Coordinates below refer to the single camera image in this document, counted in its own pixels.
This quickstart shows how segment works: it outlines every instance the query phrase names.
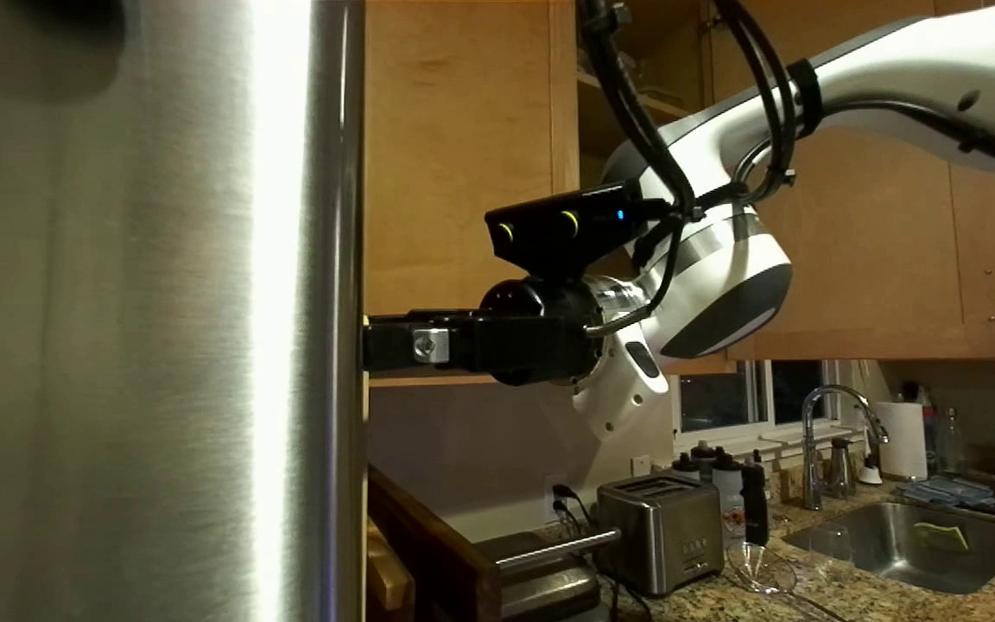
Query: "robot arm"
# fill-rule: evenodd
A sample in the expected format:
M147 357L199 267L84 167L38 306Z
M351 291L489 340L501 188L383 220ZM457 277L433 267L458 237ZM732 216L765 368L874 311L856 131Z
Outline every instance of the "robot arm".
M818 121L917 141L941 158L995 169L995 6L906 22L793 67L798 136ZM732 97L660 126L690 189L740 179L769 145L755 92ZM644 197L669 201L664 179L623 145L604 183L638 179ZM636 285L666 280L664 304L638 320L648 351L710 357L765 329L792 280L792 262L753 205L716 205L676 231L680 262L666 272L655 243ZM578 404L596 432L623 424L660 385L644 385L624 360L609 360L580 385Z
M798 63L792 75L801 139L824 121L995 169L995 6L881 29ZM655 357L723 351L765 329L786 295L792 259L753 205L723 192L769 150L765 97L740 92L660 136L687 192L723 205L669 220L680 179L660 175L664 162L645 167L645 150L623 145L602 189L488 214L497 257L518 262L524 280L497 282L484 311L374 318L367 365L484 368L509 385L578 380L578 409L609 432L666 389ZM588 277L613 247L644 247L633 253L638 272ZM563 340L541 351L534 330L524 330L532 325ZM444 357L417 348L433 336Z

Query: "faucet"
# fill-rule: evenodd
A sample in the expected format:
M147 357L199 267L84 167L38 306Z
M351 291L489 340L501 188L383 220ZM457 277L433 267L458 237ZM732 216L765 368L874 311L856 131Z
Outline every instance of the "faucet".
M866 418L866 448L872 448L872 464L881 458L881 444L887 442L887 429L881 424L876 411L872 409L872 401L865 394L856 394L845 385L818 385L805 394L801 401L801 452L805 452L805 509L822 509L822 458L818 458L818 444L814 444L814 429L811 429L811 411L822 396L830 394L845 394L853 401L856 411L865 411Z

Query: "kitchen sink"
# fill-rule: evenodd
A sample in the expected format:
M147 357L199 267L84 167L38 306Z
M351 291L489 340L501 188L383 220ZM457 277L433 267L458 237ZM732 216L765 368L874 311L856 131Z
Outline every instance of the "kitchen sink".
M942 594L995 577L995 517L949 509L876 501L798 530L786 542Z

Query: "kitchen cabinet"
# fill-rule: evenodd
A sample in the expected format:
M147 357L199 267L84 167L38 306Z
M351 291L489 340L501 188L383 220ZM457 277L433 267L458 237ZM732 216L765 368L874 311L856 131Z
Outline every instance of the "kitchen cabinet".
M732 357L995 357L995 175L839 131L798 171L759 212L793 259L792 295Z
M367 0L367 314L518 277L484 212L578 188L573 80L573 0Z

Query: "stainless steel refrigerator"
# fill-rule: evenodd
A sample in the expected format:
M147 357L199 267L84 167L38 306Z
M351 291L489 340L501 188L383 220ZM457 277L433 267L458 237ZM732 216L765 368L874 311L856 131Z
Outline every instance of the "stainless steel refrigerator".
M360 619L356 0L0 0L0 619Z

